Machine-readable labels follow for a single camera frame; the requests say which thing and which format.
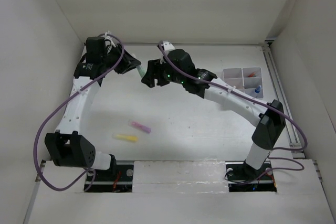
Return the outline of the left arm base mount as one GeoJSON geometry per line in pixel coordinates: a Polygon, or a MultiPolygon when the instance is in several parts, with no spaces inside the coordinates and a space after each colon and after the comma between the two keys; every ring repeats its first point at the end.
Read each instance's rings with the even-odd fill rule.
{"type": "Polygon", "coordinates": [[[116,172],[96,170],[96,176],[86,176],[84,191],[88,193],[131,193],[133,187],[134,162],[119,161],[116,172]]]}

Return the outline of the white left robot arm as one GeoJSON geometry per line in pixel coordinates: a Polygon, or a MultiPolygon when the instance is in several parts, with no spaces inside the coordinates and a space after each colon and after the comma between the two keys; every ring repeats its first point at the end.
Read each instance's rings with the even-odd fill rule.
{"type": "Polygon", "coordinates": [[[105,180],[117,175],[116,159],[112,154],[96,150],[83,132],[95,95],[110,71],[125,74],[141,65],[110,33],[88,37],[85,53],[75,71],[70,101],[53,133],[45,136],[45,145],[56,166],[99,170],[105,180]]]}

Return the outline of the green highlighter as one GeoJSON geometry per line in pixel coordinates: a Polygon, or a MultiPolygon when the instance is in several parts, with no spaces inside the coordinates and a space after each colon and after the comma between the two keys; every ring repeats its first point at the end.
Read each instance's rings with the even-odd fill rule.
{"type": "Polygon", "coordinates": [[[143,77],[145,76],[145,73],[146,73],[145,70],[143,69],[143,67],[142,67],[141,65],[138,65],[138,66],[136,67],[136,69],[137,69],[137,71],[138,71],[140,77],[143,78],[143,77]]]}

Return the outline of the aluminium rail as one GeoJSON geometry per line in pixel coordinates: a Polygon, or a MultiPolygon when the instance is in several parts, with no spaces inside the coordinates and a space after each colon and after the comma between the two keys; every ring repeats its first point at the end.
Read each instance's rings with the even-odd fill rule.
{"type": "MultiPolygon", "coordinates": [[[[274,86],[274,91],[277,97],[276,99],[282,103],[284,108],[284,114],[292,118],[288,102],[286,100],[286,96],[280,81],[280,77],[275,65],[275,61],[271,53],[270,46],[273,42],[274,42],[273,40],[265,40],[265,42],[261,45],[261,48],[270,74],[272,85],[274,86]]],[[[296,128],[287,120],[286,120],[286,132],[289,137],[289,146],[291,148],[300,148],[301,147],[300,136],[298,135],[296,128]]]]}

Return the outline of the white divided organizer right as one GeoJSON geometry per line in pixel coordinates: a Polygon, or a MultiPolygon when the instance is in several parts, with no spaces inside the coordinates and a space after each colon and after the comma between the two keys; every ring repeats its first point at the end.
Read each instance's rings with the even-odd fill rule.
{"type": "Polygon", "coordinates": [[[262,83],[262,74],[261,74],[261,67],[246,67],[242,69],[243,71],[243,81],[244,81],[244,89],[245,93],[251,97],[257,98],[257,99],[263,99],[264,93],[263,93],[263,83],[262,83]],[[252,72],[257,72],[258,77],[254,78],[248,78],[248,76],[252,72]],[[254,90],[259,86],[262,86],[262,90],[258,96],[254,94],[254,90]]]}

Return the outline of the blue capped glue bottle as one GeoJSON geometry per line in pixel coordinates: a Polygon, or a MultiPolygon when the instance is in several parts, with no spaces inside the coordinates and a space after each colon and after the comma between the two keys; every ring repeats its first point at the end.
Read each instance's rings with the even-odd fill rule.
{"type": "Polygon", "coordinates": [[[255,94],[256,96],[258,96],[258,95],[260,94],[261,90],[262,90],[262,86],[259,85],[259,86],[254,90],[254,94],[255,94]]]}

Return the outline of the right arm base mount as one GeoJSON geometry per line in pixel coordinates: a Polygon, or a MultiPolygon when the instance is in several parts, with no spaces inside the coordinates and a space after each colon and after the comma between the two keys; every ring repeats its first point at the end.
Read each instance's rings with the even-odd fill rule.
{"type": "Polygon", "coordinates": [[[263,172],[271,168],[269,161],[262,164],[261,168],[255,170],[245,162],[226,162],[224,179],[228,181],[230,193],[237,192],[276,192],[276,183],[271,173],[263,172]]]}

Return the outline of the white divided organizer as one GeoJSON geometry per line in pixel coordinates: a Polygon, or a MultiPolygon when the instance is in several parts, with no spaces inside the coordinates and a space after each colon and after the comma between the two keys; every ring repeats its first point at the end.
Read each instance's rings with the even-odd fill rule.
{"type": "Polygon", "coordinates": [[[246,67],[242,69],[243,71],[243,81],[244,81],[244,89],[245,93],[251,97],[257,98],[257,99],[263,99],[264,93],[263,93],[263,83],[262,83],[262,74],[261,74],[261,67],[246,67]],[[258,77],[254,78],[248,78],[248,76],[252,72],[257,72],[258,77]],[[258,96],[254,94],[254,90],[259,86],[262,86],[262,90],[258,96]]]}
{"type": "Polygon", "coordinates": [[[230,86],[235,86],[237,89],[244,88],[242,68],[223,69],[223,80],[230,86]]]}

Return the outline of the white divided organizer left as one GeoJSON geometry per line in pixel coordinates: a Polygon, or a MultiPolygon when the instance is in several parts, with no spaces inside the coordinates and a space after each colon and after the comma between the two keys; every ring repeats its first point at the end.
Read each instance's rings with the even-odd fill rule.
{"type": "Polygon", "coordinates": [[[242,68],[223,69],[223,80],[230,86],[235,86],[237,89],[244,88],[242,68]]]}

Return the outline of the yellow highlighter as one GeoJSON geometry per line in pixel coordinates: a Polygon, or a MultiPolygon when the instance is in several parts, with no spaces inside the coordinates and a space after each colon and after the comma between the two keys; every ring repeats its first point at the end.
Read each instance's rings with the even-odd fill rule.
{"type": "Polygon", "coordinates": [[[132,143],[136,143],[138,141],[138,137],[136,135],[114,134],[113,138],[116,140],[127,141],[132,143]]]}

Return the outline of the pink highlighter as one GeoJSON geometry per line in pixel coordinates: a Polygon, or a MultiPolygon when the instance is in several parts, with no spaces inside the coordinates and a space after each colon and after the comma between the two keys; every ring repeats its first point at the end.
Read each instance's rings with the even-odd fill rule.
{"type": "Polygon", "coordinates": [[[138,123],[138,122],[136,122],[136,121],[130,121],[130,122],[129,122],[129,125],[130,125],[131,127],[134,127],[134,128],[136,128],[136,129],[138,129],[138,130],[140,130],[140,131],[142,131],[142,132],[148,133],[148,134],[150,134],[151,131],[152,131],[152,129],[151,129],[150,127],[145,126],[145,125],[143,125],[143,124],[141,124],[141,123],[138,123]]]}

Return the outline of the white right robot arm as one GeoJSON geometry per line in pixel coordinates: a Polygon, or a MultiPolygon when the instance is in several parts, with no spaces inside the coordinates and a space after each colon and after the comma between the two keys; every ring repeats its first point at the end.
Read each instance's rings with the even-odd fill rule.
{"type": "Polygon", "coordinates": [[[262,165],[274,148],[286,126],[282,103],[266,103],[237,90],[216,74],[196,68],[191,56],[183,49],[175,49],[164,59],[149,60],[142,83],[150,88],[171,82],[182,85],[191,94],[222,105],[249,121],[255,131],[252,146],[244,161],[243,173],[254,179],[261,174],[262,165]]]}

